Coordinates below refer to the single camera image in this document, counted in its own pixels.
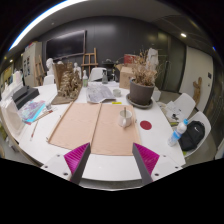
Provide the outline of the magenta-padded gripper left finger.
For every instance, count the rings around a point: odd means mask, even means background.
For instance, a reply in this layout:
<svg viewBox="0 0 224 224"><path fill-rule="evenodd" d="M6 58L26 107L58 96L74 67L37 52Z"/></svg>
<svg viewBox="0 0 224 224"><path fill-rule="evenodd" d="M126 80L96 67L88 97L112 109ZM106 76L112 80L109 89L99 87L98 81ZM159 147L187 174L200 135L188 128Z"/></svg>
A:
<svg viewBox="0 0 224 224"><path fill-rule="evenodd" d="M90 152L90 144L86 143L65 155L56 154L42 166L42 169L78 185Z"/></svg>

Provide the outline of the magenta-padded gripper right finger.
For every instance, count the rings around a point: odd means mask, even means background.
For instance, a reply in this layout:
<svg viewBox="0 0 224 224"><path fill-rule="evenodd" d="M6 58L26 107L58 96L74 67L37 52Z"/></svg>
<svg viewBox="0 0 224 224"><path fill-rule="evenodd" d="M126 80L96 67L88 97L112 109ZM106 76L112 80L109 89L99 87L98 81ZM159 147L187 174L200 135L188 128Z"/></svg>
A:
<svg viewBox="0 0 224 224"><path fill-rule="evenodd" d="M152 183L182 169L168 155L159 155L137 143L133 144L132 153L143 185Z"/></svg>

